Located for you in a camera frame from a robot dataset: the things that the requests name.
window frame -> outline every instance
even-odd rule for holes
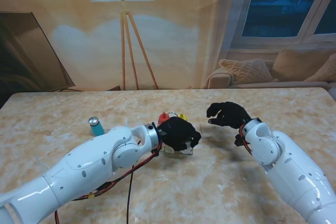
[[[330,0],[314,0],[308,14],[303,21],[298,35],[295,37],[243,37],[243,29],[247,18],[251,0],[244,0],[237,27],[234,33],[232,47],[238,45],[280,46],[300,44],[303,42],[331,42],[336,41],[336,34],[314,35],[315,29],[322,18]]]

tabletop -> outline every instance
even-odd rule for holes
[[[224,101],[288,134],[336,190],[336,103],[321,88],[291,88],[15,94],[0,110],[0,192],[40,176],[92,138],[91,116],[108,131],[176,112],[202,134],[200,144],[192,156],[160,154],[134,173],[130,223],[305,223],[234,145],[237,130],[207,124],[208,106]],[[129,177],[100,197],[70,202],[59,209],[60,222],[125,223],[128,189]],[[49,216],[42,223],[55,222]]]

sofa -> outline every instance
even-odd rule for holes
[[[275,82],[232,84],[232,76],[220,68],[214,71],[205,83],[208,89],[259,89],[259,88],[309,88],[327,90],[336,100],[336,82],[305,81],[313,76],[336,53],[336,49],[281,51],[268,70]]]

window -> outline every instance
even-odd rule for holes
[[[233,44],[298,44],[321,34],[333,42],[335,17],[336,0],[244,0]]]
[[[316,28],[315,34],[334,33],[336,33],[336,0],[331,0]]]

black glove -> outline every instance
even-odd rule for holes
[[[195,130],[191,123],[177,116],[169,118],[157,129],[162,141],[175,151],[187,149],[185,144],[187,141],[191,141],[190,146],[194,148],[201,139],[201,134]]]
[[[217,115],[217,118],[208,120],[209,124],[219,126],[230,126],[234,129],[240,128],[244,123],[251,121],[251,117],[246,110],[234,102],[213,103],[206,111],[206,116]]]

